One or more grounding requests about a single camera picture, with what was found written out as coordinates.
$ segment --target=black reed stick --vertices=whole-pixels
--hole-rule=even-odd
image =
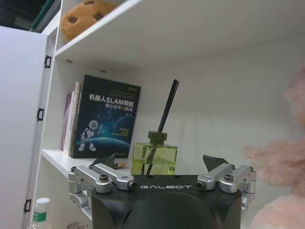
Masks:
[[[163,115],[162,115],[162,118],[161,118],[161,122],[159,124],[159,128],[158,128],[158,133],[162,133],[163,131],[163,128],[164,128],[164,125],[165,125],[165,122],[166,122],[166,119],[167,119],[167,116],[168,116],[168,113],[171,109],[171,106],[172,106],[172,103],[173,103],[173,99],[175,97],[175,94],[176,94],[176,91],[177,91],[177,88],[178,88],[178,85],[179,85],[179,81],[178,80],[174,80],[173,81],[173,84],[172,84],[172,87],[171,87],[171,90],[170,90],[170,94],[168,95],[168,98],[167,98],[167,102],[166,102],[166,105],[165,105],[165,108],[164,108],[164,111],[163,111]],[[156,152],[156,147],[152,150],[152,152],[148,155],[147,157],[147,161],[150,163],[149,166],[148,166],[148,169],[147,169],[147,172],[146,172],[146,175],[148,176],[152,170],[152,166],[153,166],[153,157],[154,157],[154,154]]]

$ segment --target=stuffed animal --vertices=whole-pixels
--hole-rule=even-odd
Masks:
[[[61,19],[61,31],[67,42],[104,17],[117,5],[102,0],[84,0]]]
[[[285,98],[293,116],[305,128],[305,69],[285,93]],[[260,210],[250,229],[305,228],[305,137],[297,141],[269,141],[265,146],[246,146],[244,155],[254,162],[263,181],[292,188],[292,195],[279,197]]]

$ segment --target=black hinge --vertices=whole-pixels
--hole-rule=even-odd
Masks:
[[[27,199],[24,204],[23,212],[27,213],[30,211],[32,205],[32,199]]]
[[[51,67],[51,60],[52,57],[51,56],[46,56],[46,58],[44,58],[44,68],[50,68]]]
[[[37,121],[42,121],[44,115],[44,109],[39,108],[37,111]]]

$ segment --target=robot illustration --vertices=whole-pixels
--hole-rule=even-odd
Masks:
[[[102,131],[102,125],[99,126],[99,123],[96,120],[91,120],[89,122],[89,127],[84,129],[84,131],[81,134],[81,145],[79,147],[79,151],[83,151],[86,145],[86,141],[89,141],[89,149],[91,151],[95,151],[96,148],[93,145],[93,142],[91,141],[91,138],[99,135]]]

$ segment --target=book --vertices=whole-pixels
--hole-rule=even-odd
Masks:
[[[65,110],[63,113],[63,121],[62,121],[62,128],[61,128],[61,150],[63,150],[64,141],[65,141],[65,137],[66,137],[66,128],[67,128],[67,122],[68,122],[70,103],[71,103],[71,93],[67,94]]]
[[[74,108],[74,98],[75,92],[73,91],[71,93],[71,102],[69,106],[69,114],[68,114],[68,121],[67,121],[67,127],[66,127],[66,136],[65,141],[63,144],[63,151],[65,154],[69,153],[69,145],[71,140],[71,130],[72,130],[72,115],[73,115],[73,108]]]
[[[140,87],[85,75],[81,80],[71,157],[127,158]]]
[[[77,118],[77,110],[78,110],[78,105],[79,105],[80,90],[81,90],[80,83],[76,82],[75,90],[74,90],[75,99],[74,99],[74,108],[73,108],[73,114],[72,114],[71,136],[70,136],[69,153],[68,153],[69,156],[71,156],[71,152],[73,150],[73,138],[74,138],[76,118]]]

